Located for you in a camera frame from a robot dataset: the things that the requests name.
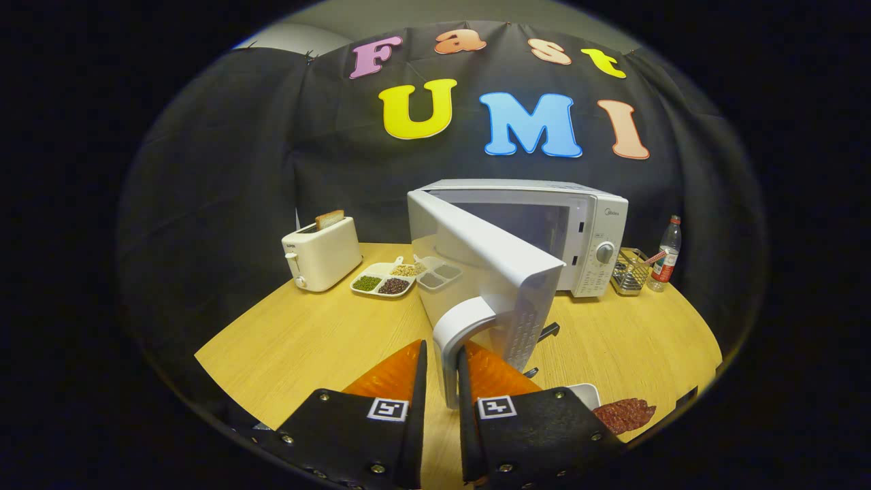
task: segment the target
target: bottle label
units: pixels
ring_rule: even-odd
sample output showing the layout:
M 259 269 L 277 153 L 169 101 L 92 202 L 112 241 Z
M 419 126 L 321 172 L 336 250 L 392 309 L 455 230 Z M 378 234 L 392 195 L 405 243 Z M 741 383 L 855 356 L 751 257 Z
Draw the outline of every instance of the bottle label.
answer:
M 668 282 L 672 277 L 674 264 L 678 261 L 678 254 L 669 253 L 665 257 L 656 261 L 653 264 L 653 273 L 651 276 L 659 282 Z

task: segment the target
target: microwave control panel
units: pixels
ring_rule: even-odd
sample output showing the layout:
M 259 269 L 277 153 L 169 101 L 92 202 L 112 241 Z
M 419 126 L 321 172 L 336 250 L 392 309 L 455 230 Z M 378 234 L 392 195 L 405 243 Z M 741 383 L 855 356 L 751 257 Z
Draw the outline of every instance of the microwave control panel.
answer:
M 596 206 L 591 207 L 591 235 L 584 266 L 577 278 L 571 295 L 574 297 L 601 296 L 608 287 L 623 231 L 629 201 L 617 196 L 597 196 Z

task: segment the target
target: white toaster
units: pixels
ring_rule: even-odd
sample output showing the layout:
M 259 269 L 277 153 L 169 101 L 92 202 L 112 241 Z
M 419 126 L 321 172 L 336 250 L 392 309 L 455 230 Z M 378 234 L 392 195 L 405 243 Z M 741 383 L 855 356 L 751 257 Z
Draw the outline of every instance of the white toaster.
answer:
M 321 231 L 313 223 L 281 239 L 284 258 L 300 289 L 325 291 L 362 262 L 354 218 Z

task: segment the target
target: table surface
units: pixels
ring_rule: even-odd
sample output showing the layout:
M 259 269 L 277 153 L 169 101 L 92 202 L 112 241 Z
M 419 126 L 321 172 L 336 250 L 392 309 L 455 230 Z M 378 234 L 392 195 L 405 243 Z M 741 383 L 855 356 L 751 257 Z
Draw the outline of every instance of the table surface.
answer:
M 278 427 L 318 388 L 341 391 L 410 342 L 427 340 L 427 405 L 423 431 L 423 488 L 461 488 L 459 412 L 439 389 L 432 326 L 417 295 L 385 298 L 354 293 L 350 282 L 368 265 L 411 262 L 411 245 L 361 243 L 363 262 L 332 289 L 313 293 L 288 281 L 257 303 L 197 353 L 206 372 L 239 405 Z M 599 298 L 561 291 L 547 323 L 562 327 L 535 349 L 527 369 L 542 388 L 592 383 L 603 404 L 642 398 L 657 406 L 637 437 L 698 386 L 701 393 L 722 362 L 705 321 L 672 286 L 619 296 L 612 286 Z

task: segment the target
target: red meat slice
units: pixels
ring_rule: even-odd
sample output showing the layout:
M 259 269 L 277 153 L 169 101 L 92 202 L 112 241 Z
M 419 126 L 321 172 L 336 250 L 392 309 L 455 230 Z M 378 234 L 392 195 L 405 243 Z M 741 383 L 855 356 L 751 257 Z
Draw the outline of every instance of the red meat slice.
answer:
M 651 421 L 656 406 L 647 406 L 646 400 L 627 398 L 602 405 L 593 414 L 614 434 L 634 431 Z

